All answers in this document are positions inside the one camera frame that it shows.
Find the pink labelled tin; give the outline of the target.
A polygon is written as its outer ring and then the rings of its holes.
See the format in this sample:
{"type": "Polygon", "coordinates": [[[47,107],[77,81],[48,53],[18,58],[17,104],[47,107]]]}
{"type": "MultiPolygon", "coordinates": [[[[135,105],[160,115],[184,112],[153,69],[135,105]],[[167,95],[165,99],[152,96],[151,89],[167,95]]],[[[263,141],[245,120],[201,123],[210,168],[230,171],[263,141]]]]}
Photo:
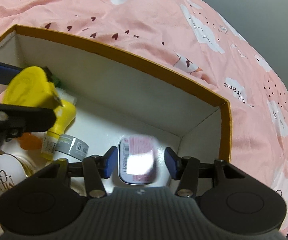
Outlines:
{"type": "Polygon", "coordinates": [[[130,185],[148,185],[157,176],[158,141],[150,135],[136,134],[119,142],[118,175],[130,185]]]}

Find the orange cardboard box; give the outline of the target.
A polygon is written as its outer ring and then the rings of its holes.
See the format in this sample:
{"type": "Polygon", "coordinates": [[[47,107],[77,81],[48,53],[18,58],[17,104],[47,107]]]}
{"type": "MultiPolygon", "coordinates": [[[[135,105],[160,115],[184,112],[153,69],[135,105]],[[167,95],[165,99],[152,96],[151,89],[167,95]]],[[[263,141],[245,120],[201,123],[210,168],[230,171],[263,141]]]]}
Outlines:
{"type": "Polygon", "coordinates": [[[126,51],[47,29],[16,25],[0,37],[0,62],[48,67],[77,96],[68,133],[102,155],[129,134],[157,138],[157,174],[145,187],[96,174],[86,161],[92,198],[67,185],[68,164],[57,162],[28,178],[0,200],[0,239],[231,239],[210,222],[193,198],[173,194],[164,150],[190,164],[231,153],[231,110],[226,99],[183,72],[126,51]]]}

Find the yellow bulb-shaped bottle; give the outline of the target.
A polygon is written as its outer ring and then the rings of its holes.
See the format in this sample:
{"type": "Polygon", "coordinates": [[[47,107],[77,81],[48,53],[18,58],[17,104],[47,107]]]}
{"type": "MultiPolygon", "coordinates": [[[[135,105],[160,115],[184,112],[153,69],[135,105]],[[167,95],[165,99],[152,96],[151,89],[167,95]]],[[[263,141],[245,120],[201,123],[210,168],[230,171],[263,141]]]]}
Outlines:
{"type": "Polygon", "coordinates": [[[54,110],[56,115],[55,124],[47,130],[43,137],[41,154],[49,161],[53,160],[53,153],[59,137],[64,134],[76,117],[75,105],[67,100],[61,100],[61,102],[62,104],[54,110]]]}

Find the white paper tea sachet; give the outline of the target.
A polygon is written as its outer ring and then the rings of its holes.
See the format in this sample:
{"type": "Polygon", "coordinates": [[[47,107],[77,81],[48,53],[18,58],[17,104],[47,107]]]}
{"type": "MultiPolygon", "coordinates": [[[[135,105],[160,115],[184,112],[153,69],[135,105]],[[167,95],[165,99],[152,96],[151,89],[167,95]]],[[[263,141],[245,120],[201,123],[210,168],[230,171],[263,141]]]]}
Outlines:
{"type": "Polygon", "coordinates": [[[57,91],[59,98],[61,100],[66,100],[66,101],[72,103],[74,106],[76,105],[77,98],[75,96],[69,94],[67,91],[65,91],[59,87],[56,87],[56,91],[57,91]]]}

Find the pink printed bed quilt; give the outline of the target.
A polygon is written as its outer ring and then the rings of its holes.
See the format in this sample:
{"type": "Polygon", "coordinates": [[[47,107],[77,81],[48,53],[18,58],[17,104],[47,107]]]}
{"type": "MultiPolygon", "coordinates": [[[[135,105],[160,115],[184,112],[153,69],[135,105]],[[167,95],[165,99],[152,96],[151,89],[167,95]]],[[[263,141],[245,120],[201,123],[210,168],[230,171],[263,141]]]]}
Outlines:
{"type": "MultiPolygon", "coordinates": [[[[288,207],[288,91],[264,58],[202,0],[0,0],[0,35],[15,24],[127,50],[230,101],[232,163],[288,207]]],[[[288,233],[288,210],[281,232],[288,233]]]]}

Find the white round compact case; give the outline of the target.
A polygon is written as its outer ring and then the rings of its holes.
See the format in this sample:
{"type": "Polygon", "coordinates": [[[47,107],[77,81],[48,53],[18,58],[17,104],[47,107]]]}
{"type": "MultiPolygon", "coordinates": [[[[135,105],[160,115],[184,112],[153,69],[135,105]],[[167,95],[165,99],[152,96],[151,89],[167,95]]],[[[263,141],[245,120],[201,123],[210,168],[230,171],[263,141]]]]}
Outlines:
{"type": "Polygon", "coordinates": [[[4,153],[0,155],[0,197],[7,190],[32,176],[35,169],[25,158],[4,153]]]}

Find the yellow tape measure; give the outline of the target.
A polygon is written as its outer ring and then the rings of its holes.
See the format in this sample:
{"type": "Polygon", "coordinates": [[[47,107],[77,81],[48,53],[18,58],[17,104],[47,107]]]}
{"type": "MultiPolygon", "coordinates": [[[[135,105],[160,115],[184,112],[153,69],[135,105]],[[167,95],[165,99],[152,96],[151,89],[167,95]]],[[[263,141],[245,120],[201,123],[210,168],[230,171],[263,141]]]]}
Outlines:
{"type": "Polygon", "coordinates": [[[41,67],[23,69],[8,84],[2,103],[55,109],[62,105],[55,84],[41,67]]]}

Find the orange small object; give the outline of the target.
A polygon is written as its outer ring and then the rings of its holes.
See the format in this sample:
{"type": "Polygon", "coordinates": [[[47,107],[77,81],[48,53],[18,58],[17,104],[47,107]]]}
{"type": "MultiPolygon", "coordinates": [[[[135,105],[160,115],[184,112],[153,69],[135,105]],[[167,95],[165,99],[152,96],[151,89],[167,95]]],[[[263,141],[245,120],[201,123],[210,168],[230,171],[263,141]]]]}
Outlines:
{"type": "Polygon", "coordinates": [[[22,136],[20,136],[18,139],[20,147],[23,150],[39,150],[42,148],[42,140],[31,134],[31,133],[24,133],[22,136]]]}

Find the grey white cream jar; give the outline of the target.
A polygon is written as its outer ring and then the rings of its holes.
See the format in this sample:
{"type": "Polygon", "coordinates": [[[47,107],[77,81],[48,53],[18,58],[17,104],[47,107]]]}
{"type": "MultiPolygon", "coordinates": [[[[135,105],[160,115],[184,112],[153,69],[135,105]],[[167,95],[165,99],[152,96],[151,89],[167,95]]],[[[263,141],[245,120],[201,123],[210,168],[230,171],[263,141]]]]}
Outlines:
{"type": "Polygon", "coordinates": [[[89,146],[84,141],[68,134],[62,134],[55,146],[53,159],[68,159],[69,163],[78,163],[87,156],[89,146]]]}

